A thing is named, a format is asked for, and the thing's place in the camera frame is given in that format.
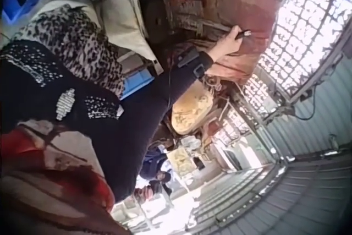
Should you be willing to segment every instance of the beaded embellishment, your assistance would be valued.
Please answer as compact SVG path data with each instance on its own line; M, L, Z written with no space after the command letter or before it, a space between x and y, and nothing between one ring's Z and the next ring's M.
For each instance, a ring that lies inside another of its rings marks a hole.
M1 59L7 59L8 62L29 73L42 88L49 82L63 77L55 62L49 62L45 59L44 53L28 45L11 44L6 54L1 55Z
M56 119L58 121L62 121L62 119L71 112L74 102L75 90L73 88L61 94L56 104Z
M28 45L11 44L5 54L0 56L0 59L6 59L8 62L29 73L42 88L50 82L63 77L56 62L51 62L41 50ZM74 88L60 95L56 104L56 119L58 121L62 121L72 111L75 100ZM83 102L86 104L87 116L90 119L119 119L123 113L121 105L103 98L87 96Z
M89 118L119 119L123 113L121 105L117 107L115 103L108 102L106 99L101 99L99 97L88 96L85 103L87 105Z

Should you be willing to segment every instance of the black cable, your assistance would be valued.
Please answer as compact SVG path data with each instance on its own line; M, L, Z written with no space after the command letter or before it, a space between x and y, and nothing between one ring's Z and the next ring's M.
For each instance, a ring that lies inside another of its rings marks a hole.
M6 36L4 33L0 32L1 36L5 37L8 41L10 40L10 38L8 36Z
M314 114L315 114L315 109L316 109L316 104L315 104L315 98L316 98L316 89L317 89L317 86L314 86L313 88L313 113L310 117L308 118L301 118L301 117L298 117L298 116L294 116L295 118L301 120L301 121L309 121L310 119L313 118Z

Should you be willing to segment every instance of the black sweater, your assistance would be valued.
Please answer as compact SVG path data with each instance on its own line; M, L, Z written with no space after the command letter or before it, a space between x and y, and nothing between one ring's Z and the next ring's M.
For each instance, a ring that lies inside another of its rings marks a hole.
M58 99L63 92L74 88L75 103L62 122L71 130L80 131L92 139L116 202L133 193L149 142L170 106L196 80L194 69L201 63L205 69L212 65L212 59L202 52L188 65L164 72L120 102L110 91L73 76L55 55L37 42L12 43L1 50L0 55L6 56L2 57L0 67L1 132L11 131L17 122L28 119L57 122ZM33 75L23 70L23 65L18 67L20 64L28 64L32 68L44 65L46 70L41 75L47 78L44 78L45 85L40 85ZM123 114L119 119L88 118L89 107L85 99L90 96L108 102L109 108L118 108L121 104Z

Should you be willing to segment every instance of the woman's arm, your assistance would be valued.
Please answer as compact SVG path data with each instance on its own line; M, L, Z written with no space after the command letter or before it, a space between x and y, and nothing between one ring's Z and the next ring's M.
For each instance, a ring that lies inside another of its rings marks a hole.
M207 70L217 59L237 51L241 39L234 39L239 31L239 27L234 27L207 53L201 52L198 58L184 67L164 72L122 101L124 113L111 132L117 141L108 144L109 150L104 152L104 163L101 163L116 201L133 192L149 141L169 108L197 79L195 68L203 64Z

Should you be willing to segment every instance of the woman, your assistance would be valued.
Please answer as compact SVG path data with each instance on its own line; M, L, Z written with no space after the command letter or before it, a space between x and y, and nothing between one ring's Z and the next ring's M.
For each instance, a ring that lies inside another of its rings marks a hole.
M117 49L93 6L55 1L0 53L1 201L20 232L124 234L108 213L133 193L158 124L199 65L239 49L241 29L120 101Z

